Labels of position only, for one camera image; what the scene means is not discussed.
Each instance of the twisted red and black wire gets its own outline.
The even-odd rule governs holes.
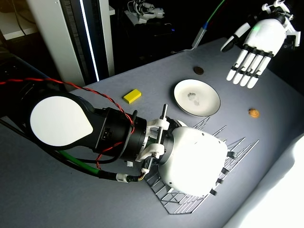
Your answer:
[[[63,81],[56,80],[56,79],[53,79],[53,78],[33,78],[33,77],[27,77],[27,78],[24,78],[24,79],[13,79],[13,78],[10,78],[10,79],[8,79],[6,81],[0,81],[0,85],[7,84],[9,82],[26,82],[26,81],[34,81],[34,82],[46,82],[46,81],[49,81],[49,82],[55,82],[55,83],[58,83],[58,84],[64,84],[64,85],[73,86],[74,88],[83,89],[83,90],[92,92],[94,94],[103,96],[103,97],[107,98],[108,100],[110,100],[125,115],[125,117],[130,121],[130,124],[131,124],[131,127],[132,127],[131,134],[135,130],[134,122],[132,121],[132,119],[130,118],[130,116],[124,111],[124,109],[118,103],[116,103],[111,97],[109,97],[106,94],[102,94],[102,93],[100,93],[100,92],[98,92],[96,90],[93,90],[93,89],[90,89],[90,88],[84,88],[84,87],[75,85],[74,83],[71,83],[71,82],[63,82]],[[96,158],[96,166],[97,166],[97,168],[100,169],[98,161],[101,159],[103,153],[106,152],[106,151],[109,151],[109,150],[113,149],[114,147],[116,147],[116,146],[118,146],[118,145],[120,145],[122,143],[123,142],[115,143],[113,146],[102,150],[101,153]]]

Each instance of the green wire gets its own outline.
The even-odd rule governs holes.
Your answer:
[[[214,16],[214,14],[218,11],[219,7],[224,3],[225,0],[222,0],[220,2],[220,4],[216,7],[216,9],[213,11],[213,13],[211,14],[211,16],[209,17],[209,19],[207,20],[207,24],[209,23],[209,21],[211,20],[211,18]]]
[[[99,170],[98,169],[95,169],[85,163],[83,163],[82,161],[74,158],[73,156],[71,156],[70,154],[68,154],[67,152],[65,151],[58,151],[62,156],[64,156],[67,160],[71,161],[72,163],[78,165],[79,167],[81,168],[84,168],[85,170],[93,173],[93,174],[98,174]]]

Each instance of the white robotic gripper in background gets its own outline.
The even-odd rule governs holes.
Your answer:
[[[301,32],[296,31],[290,21],[293,15],[284,1],[276,0],[273,5],[264,4],[262,11],[270,15],[253,26],[248,34],[243,50],[228,73],[227,80],[240,86],[253,88],[271,58],[274,57],[287,36],[295,36],[294,46],[300,46]],[[243,24],[222,46],[225,52],[237,43],[238,39],[249,29],[249,23]]]

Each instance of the plate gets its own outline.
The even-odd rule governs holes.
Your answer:
[[[174,88],[174,97],[183,111],[199,117],[213,115],[220,107],[218,93],[199,80],[179,82]]]

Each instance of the yellow sponge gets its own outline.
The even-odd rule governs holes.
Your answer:
[[[124,100],[131,104],[133,101],[135,101],[138,97],[140,97],[142,93],[138,89],[134,89],[131,92],[129,92],[126,96],[124,96]]]

